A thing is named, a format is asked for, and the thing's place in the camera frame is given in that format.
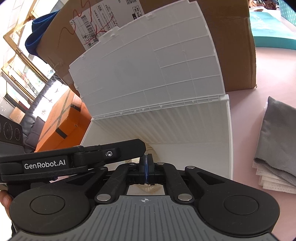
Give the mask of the person's left hand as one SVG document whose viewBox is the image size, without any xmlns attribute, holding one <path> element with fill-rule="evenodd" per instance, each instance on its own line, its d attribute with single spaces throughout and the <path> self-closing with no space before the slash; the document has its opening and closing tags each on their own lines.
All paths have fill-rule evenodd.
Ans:
<svg viewBox="0 0 296 241">
<path fill-rule="evenodd" d="M 4 209 L 6 210 L 6 213 L 8 217 L 10 218 L 10 205 L 12 202 L 13 198 L 8 194 L 6 190 L 1 190 L 0 191 L 0 202 Z"/>
</svg>

